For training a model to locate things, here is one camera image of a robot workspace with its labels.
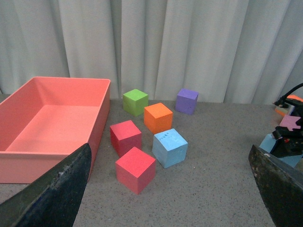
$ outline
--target orange object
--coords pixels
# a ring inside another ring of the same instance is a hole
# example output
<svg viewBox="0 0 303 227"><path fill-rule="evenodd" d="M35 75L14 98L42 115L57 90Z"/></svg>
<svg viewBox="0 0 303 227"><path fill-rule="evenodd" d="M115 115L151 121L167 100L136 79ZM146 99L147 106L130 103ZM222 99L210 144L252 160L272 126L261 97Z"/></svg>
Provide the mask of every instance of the orange object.
<svg viewBox="0 0 303 227"><path fill-rule="evenodd" d="M287 96L287 98L296 99L296 100L299 100L299 101L303 102L303 98L300 98L296 95L289 95L289 96Z"/></svg>
<svg viewBox="0 0 303 227"><path fill-rule="evenodd" d="M171 129L173 112L163 103L144 108L144 124L153 133Z"/></svg>
<svg viewBox="0 0 303 227"><path fill-rule="evenodd" d="M287 98L289 98L289 99L295 99L295 100L298 100L298 101L303 102L303 99L300 98L300 97L298 97L298 96L296 96L296 95L289 95L289 96L287 96ZM288 111L289 111L289 110L288 110L287 108L282 108L282 107L277 106L277 107L275 108L275 111L276 111L278 114L280 114L282 117L284 117L285 115L288 115Z"/></svg>
<svg viewBox="0 0 303 227"><path fill-rule="evenodd" d="M0 183L32 183L84 143L92 170L108 79L35 77L0 104Z"/></svg>

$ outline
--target orange cube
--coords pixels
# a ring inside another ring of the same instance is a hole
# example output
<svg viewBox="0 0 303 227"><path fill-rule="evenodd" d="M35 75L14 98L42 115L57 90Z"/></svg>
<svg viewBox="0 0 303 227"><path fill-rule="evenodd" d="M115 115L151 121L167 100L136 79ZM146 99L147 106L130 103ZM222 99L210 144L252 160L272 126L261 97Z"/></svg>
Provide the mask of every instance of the orange cube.
<svg viewBox="0 0 303 227"><path fill-rule="evenodd" d="M153 134L171 129L172 116L172 111L163 103L144 108L144 124Z"/></svg>

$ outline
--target pink cube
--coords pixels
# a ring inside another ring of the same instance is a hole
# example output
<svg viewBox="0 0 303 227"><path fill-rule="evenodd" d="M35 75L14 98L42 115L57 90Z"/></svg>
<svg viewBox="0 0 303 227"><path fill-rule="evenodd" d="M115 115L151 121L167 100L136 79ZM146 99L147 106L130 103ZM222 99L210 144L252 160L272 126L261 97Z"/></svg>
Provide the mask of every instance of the pink cube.
<svg viewBox="0 0 303 227"><path fill-rule="evenodd" d="M132 148L116 161L117 180L137 195L156 174L156 160L138 148Z"/></svg>
<svg viewBox="0 0 303 227"><path fill-rule="evenodd" d="M142 133L133 121L129 120L111 125L109 130L110 141L119 157L122 157L133 147L141 149Z"/></svg>

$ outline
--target black cable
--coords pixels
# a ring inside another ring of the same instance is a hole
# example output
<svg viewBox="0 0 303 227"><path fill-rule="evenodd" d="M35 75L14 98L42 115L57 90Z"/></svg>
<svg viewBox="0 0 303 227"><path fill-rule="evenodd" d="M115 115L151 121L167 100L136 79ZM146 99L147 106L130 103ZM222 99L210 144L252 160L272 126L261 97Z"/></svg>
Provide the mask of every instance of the black cable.
<svg viewBox="0 0 303 227"><path fill-rule="evenodd" d="M294 88L292 88L289 92L287 92L285 95L281 96L277 101L275 101L274 104L275 104L276 106L282 105L282 103L284 103L284 101L287 99L287 97L288 97L291 93L293 93L295 90L297 90L297 89L299 89L299 88L301 88L301 87L303 87L303 83L301 83L301 84L295 86Z"/></svg>

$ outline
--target purple cube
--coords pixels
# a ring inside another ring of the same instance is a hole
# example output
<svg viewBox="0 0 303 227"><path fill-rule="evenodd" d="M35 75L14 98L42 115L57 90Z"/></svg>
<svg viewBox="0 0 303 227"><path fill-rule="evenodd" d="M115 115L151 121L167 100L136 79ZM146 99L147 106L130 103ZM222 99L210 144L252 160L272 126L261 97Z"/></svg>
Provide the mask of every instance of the purple cube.
<svg viewBox="0 0 303 227"><path fill-rule="evenodd" d="M199 93L188 89L181 89L177 95L176 110L192 115L195 111Z"/></svg>

